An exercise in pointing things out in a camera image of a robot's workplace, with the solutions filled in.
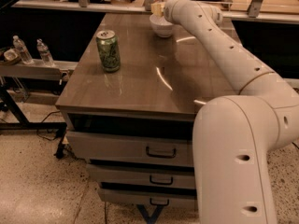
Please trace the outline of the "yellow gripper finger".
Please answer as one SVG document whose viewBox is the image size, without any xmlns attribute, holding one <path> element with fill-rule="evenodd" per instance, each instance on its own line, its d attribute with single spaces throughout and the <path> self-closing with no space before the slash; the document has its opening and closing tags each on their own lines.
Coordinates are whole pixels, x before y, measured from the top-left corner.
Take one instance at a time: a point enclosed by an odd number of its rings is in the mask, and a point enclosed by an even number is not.
<svg viewBox="0 0 299 224">
<path fill-rule="evenodd" d="M 151 4 L 151 13 L 162 17 L 164 15 L 164 2 L 157 2 Z"/>
</svg>

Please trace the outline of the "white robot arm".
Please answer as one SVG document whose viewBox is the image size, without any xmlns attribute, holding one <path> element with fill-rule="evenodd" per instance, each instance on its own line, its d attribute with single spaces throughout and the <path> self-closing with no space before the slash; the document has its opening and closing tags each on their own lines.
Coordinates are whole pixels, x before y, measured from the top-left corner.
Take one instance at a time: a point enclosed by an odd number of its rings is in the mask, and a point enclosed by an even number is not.
<svg viewBox="0 0 299 224">
<path fill-rule="evenodd" d="M 167 0 L 151 11 L 195 36 L 234 91 L 207 102 L 193 124 L 200 224 L 278 224 L 267 153 L 297 139 L 298 93 L 220 29 L 217 7 Z"/>
</svg>

